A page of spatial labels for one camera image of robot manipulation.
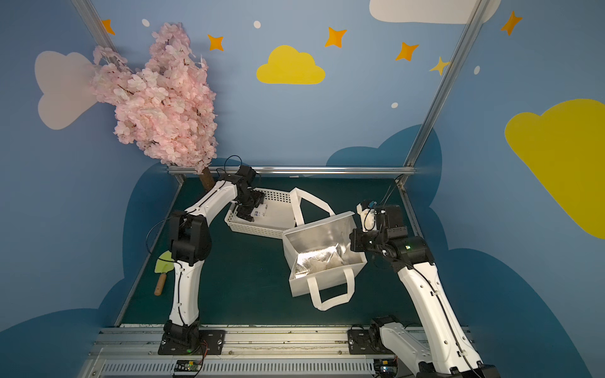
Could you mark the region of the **white insulated delivery bag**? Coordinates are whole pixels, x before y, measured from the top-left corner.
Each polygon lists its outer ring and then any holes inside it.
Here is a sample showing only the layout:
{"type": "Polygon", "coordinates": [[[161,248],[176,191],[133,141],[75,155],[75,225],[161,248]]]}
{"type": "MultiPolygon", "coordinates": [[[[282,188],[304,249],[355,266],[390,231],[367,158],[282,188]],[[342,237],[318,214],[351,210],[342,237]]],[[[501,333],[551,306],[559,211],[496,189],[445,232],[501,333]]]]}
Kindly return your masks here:
{"type": "Polygon", "coordinates": [[[299,188],[291,190],[289,196],[295,226],[283,232],[282,242],[291,268],[291,295],[309,294],[320,311],[350,302],[355,278],[367,264],[363,252],[351,250],[350,234],[356,229],[354,213],[335,214],[328,203],[299,188]],[[303,200],[323,209],[328,217],[305,222],[303,200]]]}

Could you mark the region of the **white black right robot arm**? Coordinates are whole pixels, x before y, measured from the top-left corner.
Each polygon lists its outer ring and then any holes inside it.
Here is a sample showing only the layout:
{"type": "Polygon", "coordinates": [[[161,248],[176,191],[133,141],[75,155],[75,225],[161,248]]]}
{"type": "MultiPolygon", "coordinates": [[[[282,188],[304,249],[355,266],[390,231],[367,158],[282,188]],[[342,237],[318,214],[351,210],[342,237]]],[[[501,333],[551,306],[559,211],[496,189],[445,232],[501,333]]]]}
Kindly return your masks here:
{"type": "Polygon", "coordinates": [[[373,319],[370,341],[390,351],[415,377],[498,377],[465,335],[447,299],[433,254],[420,236],[410,236],[397,205],[358,204],[362,225],[350,234],[351,250],[379,255],[392,266],[412,299],[427,343],[387,316],[373,319]]]}

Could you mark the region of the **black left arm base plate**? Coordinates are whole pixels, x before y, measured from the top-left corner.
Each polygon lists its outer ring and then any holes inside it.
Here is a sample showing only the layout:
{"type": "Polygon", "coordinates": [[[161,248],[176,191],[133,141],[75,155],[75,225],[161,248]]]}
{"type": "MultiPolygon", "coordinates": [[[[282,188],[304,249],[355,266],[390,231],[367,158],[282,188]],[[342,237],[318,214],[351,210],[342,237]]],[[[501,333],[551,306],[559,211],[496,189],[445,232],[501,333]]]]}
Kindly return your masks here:
{"type": "Polygon", "coordinates": [[[165,332],[158,355],[219,355],[224,342],[224,330],[192,329],[181,334],[165,332]]]}

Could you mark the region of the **white ice pack blue print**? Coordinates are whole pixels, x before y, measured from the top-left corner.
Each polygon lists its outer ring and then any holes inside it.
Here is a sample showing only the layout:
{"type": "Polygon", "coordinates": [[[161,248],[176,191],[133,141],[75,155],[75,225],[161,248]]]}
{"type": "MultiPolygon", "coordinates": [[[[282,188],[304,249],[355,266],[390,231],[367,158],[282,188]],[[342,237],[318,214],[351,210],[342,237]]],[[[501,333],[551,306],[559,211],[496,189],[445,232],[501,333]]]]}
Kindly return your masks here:
{"type": "Polygon", "coordinates": [[[266,215],[266,211],[264,209],[254,209],[251,215],[252,217],[264,217],[266,215]]]}

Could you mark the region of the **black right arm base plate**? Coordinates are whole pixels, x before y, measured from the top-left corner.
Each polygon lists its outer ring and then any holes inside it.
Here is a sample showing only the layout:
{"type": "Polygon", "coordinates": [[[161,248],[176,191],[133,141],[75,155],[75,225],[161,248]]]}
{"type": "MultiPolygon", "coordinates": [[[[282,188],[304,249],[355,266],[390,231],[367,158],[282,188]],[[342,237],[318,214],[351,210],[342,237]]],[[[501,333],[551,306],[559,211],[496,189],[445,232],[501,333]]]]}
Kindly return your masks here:
{"type": "Polygon", "coordinates": [[[387,352],[381,343],[379,328],[376,325],[365,328],[360,324],[353,324],[347,334],[350,354],[384,354],[387,352]]]}

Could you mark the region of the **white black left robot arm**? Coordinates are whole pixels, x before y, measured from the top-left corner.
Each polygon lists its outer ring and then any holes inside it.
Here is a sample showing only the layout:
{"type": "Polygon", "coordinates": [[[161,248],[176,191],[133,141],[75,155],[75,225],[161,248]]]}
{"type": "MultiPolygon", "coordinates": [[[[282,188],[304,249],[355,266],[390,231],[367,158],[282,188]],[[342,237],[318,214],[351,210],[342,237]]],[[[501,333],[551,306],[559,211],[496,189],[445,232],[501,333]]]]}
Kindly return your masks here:
{"type": "Polygon", "coordinates": [[[237,217],[252,221],[251,212],[264,201],[253,189],[255,170],[241,165],[234,174],[223,174],[197,203],[170,216],[170,248],[175,272],[173,305],[164,326],[162,345],[177,354],[196,350],[199,336],[199,288],[205,260],[211,252],[210,225],[230,203],[236,203],[237,217]]]}

